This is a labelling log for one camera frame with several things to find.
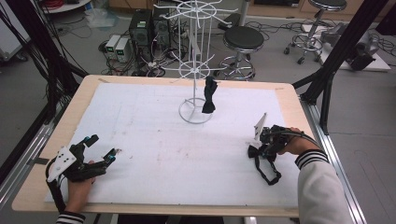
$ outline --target sleeve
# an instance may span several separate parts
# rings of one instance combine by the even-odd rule
[[[296,160],[298,204],[301,223],[353,223],[343,186],[327,155],[307,150]]]
[[[58,216],[56,224],[82,224],[84,221],[85,217],[82,214],[62,212]]]

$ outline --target chair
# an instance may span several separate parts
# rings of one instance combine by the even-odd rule
[[[316,37],[314,37],[315,32],[320,23],[321,16],[325,10],[328,11],[341,11],[347,6],[346,0],[308,0],[308,2],[313,6],[319,8],[319,12],[315,15],[315,22],[312,25],[308,33],[300,33],[293,37],[291,43],[283,51],[285,54],[290,53],[290,47],[299,47],[304,50],[303,57],[301,57],[297,63],[302,64],[304,62],[304,56],[308,51],[319,51],[319,54],[315,57],[315,62],[320,60],[320,55],[322,53],[322,43]]]
[[[219,63],[221,70],[215,71],[215,77],[222,73],[224,79],[247,80],[256,76],[249,54],[258,51],[264,45],[262,34],[250,27],[235,26],[228,29],[223,37],[224,45],[236,51],[235,56],[225,58]]]

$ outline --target person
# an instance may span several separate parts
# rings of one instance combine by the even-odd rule
[[[353,223],[347,207],[343,186],[324,151],[314,143],[299,136],[290,138],[285,148],[278,152],[297,155],[300,169],[298,177],[298,206],[300,223]],[[57,223],[81,224],[85,217],[81,211],[87,202],[94,179],[68,182],[69,201]]]

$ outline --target person's left hand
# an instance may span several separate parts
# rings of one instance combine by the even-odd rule
[[[69,189],[69,201],[64,211],[81,213],[82,209],[88,201],[88,194],[91,191],[91,187],[94,181],[95,177],[84,180],[82,182],[72,182],[68,180],[67,186]]]

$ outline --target display rack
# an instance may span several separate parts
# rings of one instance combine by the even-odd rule
[[[211,69],[208,66],[210,60],[215,56],[214,54],[209,57],[209,47],[210,47],[210,36],[212,34],[212,21],[213,19],[229,24],[229,22],[224,21],[217,17],[217,13],[221,12],[235,12],[235,10],[228,9],[217,9],[214,7],[215,4],[221,3],[222,0],[218,2],[206,3],[197,0],[192,1],[178,1],[179,4],[176,7],[167,6],[160,7],[154,5],[157,8],[172,8],[176,13],[172,16],[164,16],[165,19],[179,18],[177,20],[178,33],[181,34],[181,17],[190,19],[189,26],[189,59],[186,62],[182,61],[181,56],[181,35],[178,35],[178,56],[174,54],[174,57],[179,61],[178,68],[164,68],[165,70],[174,70],[180,73],[180,78],[186,78],[193,81],[193,91],[192,97],[190,99],[184,100],[180,105],[178,112],[179,115],[186,120],[188,123],[200,124],[205,123],[212,118],[212,114],[201,113],[203,105],[205,103],[204,98],[197,97],[197,81],[208,77],[211,71],[221,70],[221,68]],[[197,54],[198,45],[198,35],[201,35],[200,50],[201,53]],[[208,36],[207,43],[205,44],[205,36]]]

